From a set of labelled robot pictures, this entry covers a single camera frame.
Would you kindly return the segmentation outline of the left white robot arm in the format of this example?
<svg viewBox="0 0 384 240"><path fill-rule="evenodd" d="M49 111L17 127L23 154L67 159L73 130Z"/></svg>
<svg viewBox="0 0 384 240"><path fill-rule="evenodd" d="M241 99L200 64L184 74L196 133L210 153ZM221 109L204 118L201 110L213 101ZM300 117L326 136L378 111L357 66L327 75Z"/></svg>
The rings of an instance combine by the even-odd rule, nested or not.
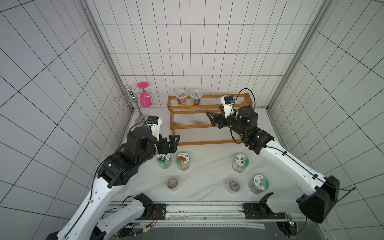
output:
<svg viewBox="0 0 384 240"><path fill-rule="evenodd" d="M158 154L174 154L179 135L154 136L148 127L137 127L127 133L127 141L108 156L98 168L86 199L70 221L48 240L108 240L127 224L150 216L153 201L139 194L133 201L109 217L103 218L111 200L138 173L139 167Z"/></svg>

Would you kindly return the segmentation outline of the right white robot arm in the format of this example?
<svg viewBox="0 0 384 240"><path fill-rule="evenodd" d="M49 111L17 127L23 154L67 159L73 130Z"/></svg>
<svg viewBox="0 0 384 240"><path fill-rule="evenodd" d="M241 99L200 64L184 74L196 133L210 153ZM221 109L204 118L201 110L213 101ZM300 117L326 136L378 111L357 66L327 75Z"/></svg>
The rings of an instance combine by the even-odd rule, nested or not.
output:
<svg viewBox="0 0 384 240"><path fill-rule="evenodd" d="M323 223L338 201L340 181L311 169L275 141L272 135L260 129L258 114L252 107L241 107L237 114L226 106L220 107L220 111L207 112L213 127L227 127L240 135L249 150L277 166L301 190L287 197L268 197L268 208L274 213L301 213L312 222Z"/></svg>

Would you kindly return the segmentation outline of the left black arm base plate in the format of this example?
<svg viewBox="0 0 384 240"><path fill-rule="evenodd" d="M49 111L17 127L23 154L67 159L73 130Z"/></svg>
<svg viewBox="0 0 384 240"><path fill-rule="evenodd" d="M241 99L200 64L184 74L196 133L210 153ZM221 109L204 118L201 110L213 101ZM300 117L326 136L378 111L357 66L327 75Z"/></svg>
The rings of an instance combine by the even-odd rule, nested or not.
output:
<svg viewBox="0 0 384 240"><path fill-rule="evenodd" d="M146 208L143 215L138 220L164 220L167 213L167 204L153 204Z"/></svg>

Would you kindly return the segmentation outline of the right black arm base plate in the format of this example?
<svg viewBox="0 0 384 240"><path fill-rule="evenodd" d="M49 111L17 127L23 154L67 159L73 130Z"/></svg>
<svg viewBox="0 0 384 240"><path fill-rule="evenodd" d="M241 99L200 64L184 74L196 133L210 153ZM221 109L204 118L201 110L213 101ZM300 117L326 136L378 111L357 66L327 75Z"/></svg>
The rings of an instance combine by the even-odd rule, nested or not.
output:
<svg viewBox="0 0 384 240"><path fill-rule="evenodd" d="M273 213L266 204L243 204L242 212L247 220L284 220L284 213Z"/></svg>

